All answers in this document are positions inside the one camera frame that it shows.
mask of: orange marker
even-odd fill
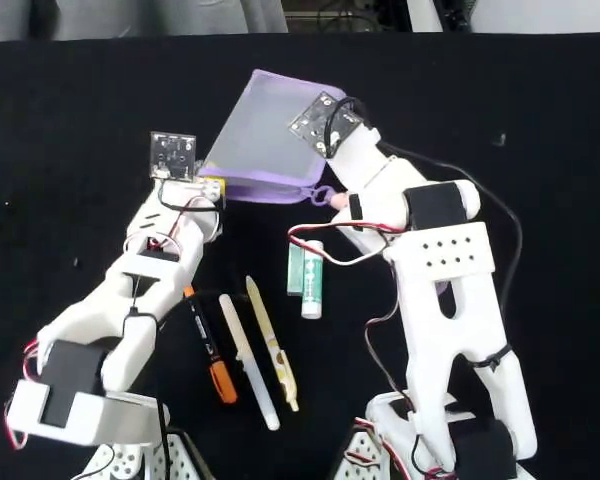
[[[213,380],[213,385],[216,387],[216,391],[220,396],[220,400],[222,400],[223,403],[235,403],[236,400],[238,400],[238,394],[236,393],[236,389],[234,388],[231,377],[229,376],[227,366],[220,357],[218,346],[211,336],[209,324],[207,323],[207,320],[202,313],[202,309],[195,298],[195,291],[192,287],[185,287],[184,296],[189,304],[189,307],[191,308],[191,313],[193,313],[193,319],[195,320],[198,331],[200,332],[200,338],[202,338],[204,348],[209,355],[209,373],[211,373],[211,379]]]

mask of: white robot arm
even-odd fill
[[[219,234],[212,209],[221,188],[215,180],[155,181],[104,281],[39,331],[40,377],[19,381],[7,416],[11,429],[80,445],[160,441],[155,399],[126,391],[153,353],[164,316],[190,285],[203,244]],[[108,353],[88,346],[103,337],[120,342]],[[72,364],[62,368],[66,362]]]
[[[453,471],[450,425],[457,418],[450,419],[446,408],[452,399],[447,386],[453,360],[463,355],[487,388],[495,418],[506,426],[514,458],[529,458],[537,448],[536,434],[491,278],[489,238],[484,223],[470,221],[480,209],[478,191],[468,180],[426,180],[408,160],[385,156],[376,147],[379,140],[377,130],[361,124],[328,160],[349,190],[333,223],[364,220],[407,229],[389,238],[383,255],[396,274],[414,411],[400,418],[383,409],[401,397],[387,394],[370,402],[367,417],[396,445],[412,479],[423,478],[420,470],[427,466]],[[386,241],[372,230],[338,228],[363,254],[381,250]],[[456,303],[453,318],[441,312],[438,300],[437,286],[446,282]],[[423,446],[414,465],[417,438]],[[528,478],[521,468],[517,475],[509,478]]]

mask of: background wall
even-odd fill
[[[478,0],[475,32],[600,32],[600,0]]]

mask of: white pen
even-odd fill
[[[253,393],[256,395],[256,400],[258,402],[258,406],[260,407],[260,411],[262,412],[262,416],[264,417],[264,421],[266,422],[269,430],[278,430],[278,428],[280,428],[278,414],[276,413],[276,409],[274,408],[271,397],[269,396],[269,391],[267,390],[264,380],[262,379],[262,374],[260,373],[256,359],[251,351],[251,346],[249,345],[247,336],[245,335],[242,325],[240,324],[238,312],[236,312],[229,295],[220,295],[219,300],[222,313],[224,314],[224,318],[227,321],[229,330],[231,331],[231,336],[236,344],[236,349],[238,350],[237,358],[242,362],[244,371],[249,378],[249,383],[251,383]]]
[[[296,380],[291,371],[289,359],[284,350],[280,349],[278,339],[273,331],[273,325],[271,325],[271,320],[269,319],[269,314],[262,301],[260,290],[258,289],[256,282],[254,282],[253,278],[249,275],[247,275],[247,293],[249,294],[253,311],[258,320],[258,325],[260,325],[260,331],[262,332],[264,341],[269,349],[269,355],[271,356],[273,367],[276,370],[278,381],[282,386],[282,390],[284,390],[285,400],[291,407],[291,410],[297,412],[298,401],[296,400],[296,396],[298,394],[298,387],[296,386]]]

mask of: black cloth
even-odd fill
[[[195,134],[206,154],[255,68],[343,88],[365,101],[385,140],[463,166],[518,212],[525,247],[506,328],[539,438],[525,465],[539,478],[600,475],[591,427],[600,398],[600,35],[386,34],[0,44],[0,478],[66,479],[85,465],[89,450],[44,439],[10,451],[2,408],[21,375],[21,348],[120,254],[151,187],[149,132]],[[335,182],[329,173],[324,181]],[[499,287],[513,230],[483,203]],[[285,294],[287,228],[332,215],[307,202],[230,202],[226,235],[206,247],[195,278],[232,292],[243,290],[245,274],[258,282],[299,387],[292,413],[249,306],[239,305],[280,431],[266,429],[232,360],[239,403],[219,404],[185,307],[165,327],[164,400],[219,479],[324,478],[352,418],[390,390],[362,331],[393,302],[381,259],[325,267],[321,320],[301,319],[299,300]],[[337,232],[320,238],[334,255],[357,253]],[[204,304],[231,359],[217,302]],[[404,382],[400,322],[372,337]],[[461,362],[452,376],[452,393],[489,411]]]

